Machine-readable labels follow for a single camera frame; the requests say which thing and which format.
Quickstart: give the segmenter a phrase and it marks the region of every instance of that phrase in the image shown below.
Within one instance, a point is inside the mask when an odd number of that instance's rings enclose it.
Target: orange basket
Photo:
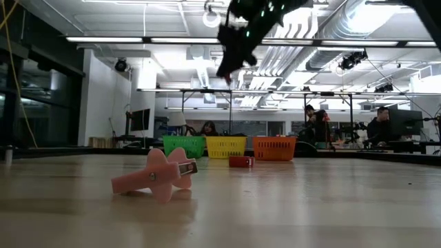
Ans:
[[[297,137],[254,137],[254,158],[260,161],[290,161]]]

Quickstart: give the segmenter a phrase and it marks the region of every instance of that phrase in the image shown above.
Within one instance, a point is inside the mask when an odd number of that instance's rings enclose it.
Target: yellow basket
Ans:
[[[206,137],[209,158],[229,158],[243,156],[247,137]]]

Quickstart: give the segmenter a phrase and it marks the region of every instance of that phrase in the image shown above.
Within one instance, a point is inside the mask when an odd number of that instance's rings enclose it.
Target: floor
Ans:
[[[166,205],[110,179],[144,156],[14,161],[0,170],[0,246],[441,247],[441,169],[298,158],[229,169],[198,161],[190,190]]]

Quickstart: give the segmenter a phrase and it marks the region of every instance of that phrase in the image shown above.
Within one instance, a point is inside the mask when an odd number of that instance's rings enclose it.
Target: red small box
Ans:
[[[253,167],[254,158],[248,156],[230,156],[228,163],[230,167],[248,168]]]

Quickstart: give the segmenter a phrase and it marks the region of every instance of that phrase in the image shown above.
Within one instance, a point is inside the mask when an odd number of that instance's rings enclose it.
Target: green basket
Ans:
[[[174,149],[182,147],[187,158],[200,158],[204,154],[205,137],[202,136],[163,136],[164,153],[168,156]]]

